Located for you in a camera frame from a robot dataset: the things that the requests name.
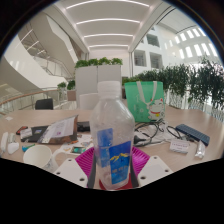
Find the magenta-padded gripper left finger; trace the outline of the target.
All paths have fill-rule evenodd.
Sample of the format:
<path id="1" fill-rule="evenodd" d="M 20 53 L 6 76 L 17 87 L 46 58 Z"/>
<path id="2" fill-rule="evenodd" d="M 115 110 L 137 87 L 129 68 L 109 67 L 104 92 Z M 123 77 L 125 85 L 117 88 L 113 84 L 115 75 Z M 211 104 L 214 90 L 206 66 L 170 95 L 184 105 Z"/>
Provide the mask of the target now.
<path id="1" fill-rule="evenodd" d="M 94 148 L 89 148 L 75 159 L 66 159 L 54 174 L 81 187 L 92 189 L 96 175 Z"/>

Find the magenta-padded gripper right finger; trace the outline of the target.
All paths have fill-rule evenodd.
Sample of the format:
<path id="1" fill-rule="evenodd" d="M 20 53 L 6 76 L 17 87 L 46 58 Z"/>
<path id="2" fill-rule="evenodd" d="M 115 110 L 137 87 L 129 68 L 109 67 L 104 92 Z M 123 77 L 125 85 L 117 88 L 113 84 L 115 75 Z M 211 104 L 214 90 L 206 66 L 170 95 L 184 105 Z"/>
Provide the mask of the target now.
<path id="1" fill-rule="evenodd" d="M 130 177 L 133 188 L 143 187 L 172 173 L 159 156 L 149 156 L 136 147 L 132 149 Z"/>

